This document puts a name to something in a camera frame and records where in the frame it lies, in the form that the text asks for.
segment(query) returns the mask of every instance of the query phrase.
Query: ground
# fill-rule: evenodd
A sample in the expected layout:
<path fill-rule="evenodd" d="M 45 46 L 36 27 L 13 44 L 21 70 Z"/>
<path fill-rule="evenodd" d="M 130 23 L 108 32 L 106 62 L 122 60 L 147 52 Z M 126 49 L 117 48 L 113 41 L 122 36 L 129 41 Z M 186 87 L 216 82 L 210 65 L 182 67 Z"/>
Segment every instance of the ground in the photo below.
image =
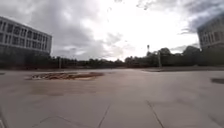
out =
<path fill-rule="evenodd" d="M 98 70 L 91 80 L 0 71 L 9 128 L 223 128 L 223 71 Z"/>

